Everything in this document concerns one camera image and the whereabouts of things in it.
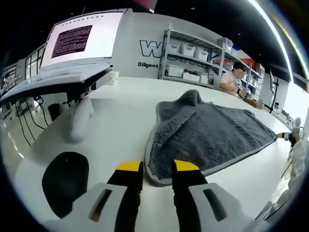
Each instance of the white table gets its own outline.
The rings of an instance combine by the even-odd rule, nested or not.
[[[290,131],[292,131],[291,125],[287,124],[287,121],[284,120],[280,115],[276,114],[276,113],[273,112],[273,111],[271,112],[271,114],[272,114],[276,119],[278,119],[280,122],[282,122],[283,125],[285,125]]]
[[[76,151],[88,158],[88,189],[107,182],[122,162],[143,160],[148,136],[156,123],[156,104],[173,101],[197,89],[205,102],[249,109],[275,133],[286,127],[272,115],[231,95],[194,85],[145,78],[120,77],[118,86],[102,86],[89,96],[95,115],[89,136],[79,144],[67,140],[71,109],[54,121],[32,145],[18,167],[15,186],[32,214],[44,222],[57,219],[42,190],[42,175],[61,152]],[[207,177],[240,200],[245,213],[255,217],[271,199],[286,163],[290,144],[278,140],[256,155]],[[177,232],[178,219],[171,186],[155,188],[143,183],[137,232]]]

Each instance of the computer monitor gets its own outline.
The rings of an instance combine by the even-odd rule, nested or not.
[[[40,72],[61,63],[95,63],[112,58],[123,12],[80,15],[53,26],[42,58]]]
[[[270,71],[270,90],[272,94],[275,94],[275,78]]]

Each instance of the monitor screen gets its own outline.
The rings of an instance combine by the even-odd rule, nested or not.
[[[111,58],[122,15],[87,14],[56,24],[47,40],[41,67],[75,59]]]

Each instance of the gray microfiber cloth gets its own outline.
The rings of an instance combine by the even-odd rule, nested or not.
[[[276,141],[276,134],[249,110],[204,103],[197,90],[157,105],[157,124],[145,149],[154,184],[171,184],[173,160],[189,161],[207,176]]]

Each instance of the floor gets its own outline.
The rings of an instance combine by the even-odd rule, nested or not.
[[[32,109],[31,113],[34,121],[38,125],[43,128],[47,127],[41,108],[38,108],[37,110]],[[25,112],[25,118],[33,137],[36,139],[43,130],[33,123],[29,111]],[[27,127],[25,118],[21,116],[20,120],[24,129],[25,136],[29,143],[32,144],[34,140]],[[45,112],[45,118],[48,124],[52,122],[48,112]],[[21,160],[27,156],[30,146],[22,134],[20,122],[18,117],[15,116],[15,111],[12,111],[4,120],[1,119],[0,124],[0,148],[3,163],[7,168],[10,179],[13,180],[17,167]]]

